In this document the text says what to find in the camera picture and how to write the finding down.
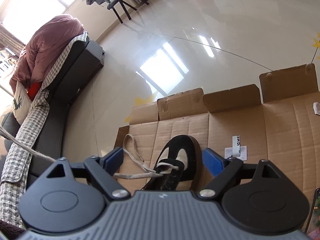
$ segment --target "ribbed gray surface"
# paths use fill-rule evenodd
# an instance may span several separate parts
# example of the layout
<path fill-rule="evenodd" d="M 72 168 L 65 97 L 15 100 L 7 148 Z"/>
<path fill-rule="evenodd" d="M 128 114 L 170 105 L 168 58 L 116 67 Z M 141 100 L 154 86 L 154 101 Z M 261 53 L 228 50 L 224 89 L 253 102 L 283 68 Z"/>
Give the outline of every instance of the ribbed gray surface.
<path fill-rule="evenodd" d="M 23 240 L 302 240 L 301 231 L 282 236 L 259 236 L 230 224 L 217 204 L 195 199 L 190 192 L 139 191 L 127 201 L 111 203 L 99 221 L 83 232 L 40 236 L 28 232 Z"/>

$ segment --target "black suede sneaker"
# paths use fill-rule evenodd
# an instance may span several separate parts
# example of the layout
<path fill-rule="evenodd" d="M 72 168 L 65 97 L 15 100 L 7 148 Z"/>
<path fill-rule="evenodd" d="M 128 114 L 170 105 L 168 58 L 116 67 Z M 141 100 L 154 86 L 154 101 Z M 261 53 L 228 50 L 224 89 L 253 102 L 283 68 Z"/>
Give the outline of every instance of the black suede sneaker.
<path fill-rule="evenodd" d="M 162 177 L 151 178 L 144 190 L 195 189 L 201 174 L 201 149 L 195 138 L 178 135 L 161 151 L 154 170 Z"/>

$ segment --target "glossy floor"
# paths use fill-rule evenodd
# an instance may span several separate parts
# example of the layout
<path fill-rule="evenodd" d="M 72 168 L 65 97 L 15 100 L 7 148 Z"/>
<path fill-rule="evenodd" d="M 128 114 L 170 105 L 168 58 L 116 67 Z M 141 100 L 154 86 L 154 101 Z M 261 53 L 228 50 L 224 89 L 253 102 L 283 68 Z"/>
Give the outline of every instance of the glossy floor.
<path fill-rule="evenodd" d="M 71 108 L 64 155 L 106 154 L 135 104 L 198 87 L 259 86 L 261 73 L 304 63 L 320 70 L 319 4 L 151 0 L 100 44 L 105 65 Z"/>

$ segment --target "flattened cardboard box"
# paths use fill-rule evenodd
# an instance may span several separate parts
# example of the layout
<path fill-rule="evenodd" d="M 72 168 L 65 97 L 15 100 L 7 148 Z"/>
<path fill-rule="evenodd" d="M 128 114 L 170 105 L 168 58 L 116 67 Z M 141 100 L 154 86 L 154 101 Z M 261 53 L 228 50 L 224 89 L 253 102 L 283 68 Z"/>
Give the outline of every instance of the flattened cardboard box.
<path fill-rule="evenodd" d="M 138 152 L 152 168 L 164 145 L 174 136 L 188 134 L 201 149 L 209 147 L 224 157 L 239 135 L 247 146 L 246 163 L 269 159 L 312 203 L 320 187 L 320 116 L 313 103 L 320 102 L 314 64 L 260 75 L 263 104 L 256 85 L 204 94 L 202 89 L 179 93 L 132 109 L 129 126 L 119 128 L 115 146 L 122 146 L 126 133 L 137 141 Z M 127 149 L 133 150 L 131 141 Z M 120 173 L 141 173 L 125 156 Z M 202 168 L 198 189 L 212 179 Z M 131 193 L 147 179 L 118 180 Z"/>

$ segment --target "white pillow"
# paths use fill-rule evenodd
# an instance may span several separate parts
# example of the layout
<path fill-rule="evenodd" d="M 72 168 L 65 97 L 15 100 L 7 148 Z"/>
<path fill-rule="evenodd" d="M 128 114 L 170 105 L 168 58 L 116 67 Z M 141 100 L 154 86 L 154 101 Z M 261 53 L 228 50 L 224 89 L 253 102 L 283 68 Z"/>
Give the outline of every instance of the white pillow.
<path fill-rule="evenodd" d="M 28 97 L 26 89 L 18 81 L 16 86 L 16 93 L 14 94 L 12 102 L 12 111 L 14 117 L 17 119 L 18 123 L 21 125 L 28 115 L 29 108 L 31 106 L 31 100 Z"/>

